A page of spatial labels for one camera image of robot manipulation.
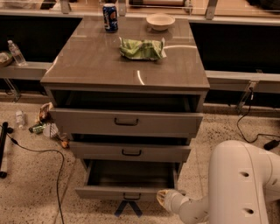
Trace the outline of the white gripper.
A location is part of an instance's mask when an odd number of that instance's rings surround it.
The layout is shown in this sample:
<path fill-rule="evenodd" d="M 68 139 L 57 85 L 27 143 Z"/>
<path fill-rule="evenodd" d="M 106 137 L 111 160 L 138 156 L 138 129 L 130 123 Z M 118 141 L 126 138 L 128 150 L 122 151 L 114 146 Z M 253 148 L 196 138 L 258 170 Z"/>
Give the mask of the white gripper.
<path fill-rule="evenodd" d="M 178 214 L 181 206 L 190 199 L 175 190 L 159 190 L 157 192 L 157 201 L 161 206 L 171 213 Z"/>

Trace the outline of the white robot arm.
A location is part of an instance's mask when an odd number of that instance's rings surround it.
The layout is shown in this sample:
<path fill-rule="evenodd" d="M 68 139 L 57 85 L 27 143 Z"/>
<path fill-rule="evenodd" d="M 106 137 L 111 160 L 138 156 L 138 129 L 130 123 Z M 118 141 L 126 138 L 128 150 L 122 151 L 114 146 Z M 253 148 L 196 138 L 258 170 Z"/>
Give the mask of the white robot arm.
<path fill-rule="evenodd" d="M 208 195 L 191 199 L 164 189 L 157 201 L 184 224 L 269 224 L 266 204 L 280 199 L 280 156 L 241 141 L 218 144 L 210 157 Z"/>

